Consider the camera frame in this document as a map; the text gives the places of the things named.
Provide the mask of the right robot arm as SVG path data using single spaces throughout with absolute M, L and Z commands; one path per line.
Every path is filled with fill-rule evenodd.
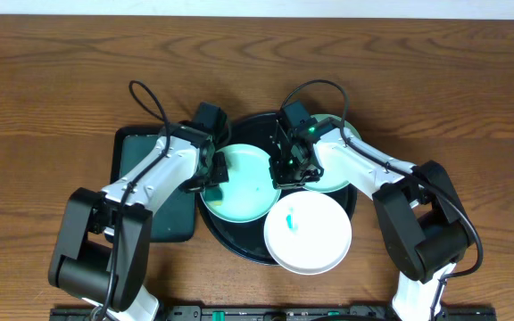
M 392 309 L 401 320 L 434 320 L 448 280 L 475 273 L 484 249 L 443 166 L 398 160 L 359 139 L 343 121 L 278 120 L 277 189 L 344 178 L 374 204 L 386 250 L 400 271 Z

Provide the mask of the mint green plate back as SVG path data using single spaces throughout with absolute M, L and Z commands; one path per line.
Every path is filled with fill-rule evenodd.
M 341 121 L 341 117 L 331 114 L 313 114 L 311 116 L 318 122 L 327 118 L 335 119 L 338 122 Z M 345 127 L 349 128 L 353 135 L 361 139 L 358 130 L 347 120 L 345 121 Z M 328 161 L 325 165 L 327 166 L 323 166 L 324 173 L 320 180 L 318 182 L 306 183 L 304 189 L 319 193 L 332 193 L 349 185 L 348 180 L 331 170 Z

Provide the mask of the green scrubbing sponge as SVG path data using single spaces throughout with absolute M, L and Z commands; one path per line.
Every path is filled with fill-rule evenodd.
M 212 186 L 203 192 L 204 201 L 213 206 L 220 206 L 223 202 L 223 192 L 219 186 Z

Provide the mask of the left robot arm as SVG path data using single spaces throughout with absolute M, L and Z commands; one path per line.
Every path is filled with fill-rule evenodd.
M 153 320 L 160 302 L 144 285 L 153 216 L 177 189 L 198 192 L 222 158 L 221 125 L 165 126 L 153 149 L 126 175 L 67 201 L 48 282 L 96 308 L 93 320 Z

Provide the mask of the mint green plate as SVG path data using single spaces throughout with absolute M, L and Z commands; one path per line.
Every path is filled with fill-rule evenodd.
M 341 121 L 341 117 L 331 114 L 313 114 L 311 116 L 318 122 L 327 118 L 335 119 L 338 122 Z M 345 121 L 345 127 L 349 128 L 353 135 L 361 139 L 358 130 L 347 120 Z M 319 193 L 332 193 L 349 185 L 348 180 L 331 170 L 328 161 L 325 165 L 327 166 L 323 166 L 324 173 L 320 180 L 318 182 L 306 183 L 304 189 Z
M 231 144 L 219 149 L 228 165 L 228 182 L 220 206 L 203 203 L 218 218 L 230 223 L 249 223 L 265 216 L 279 200 L 269 172 L 269 154 L 250 144 Z

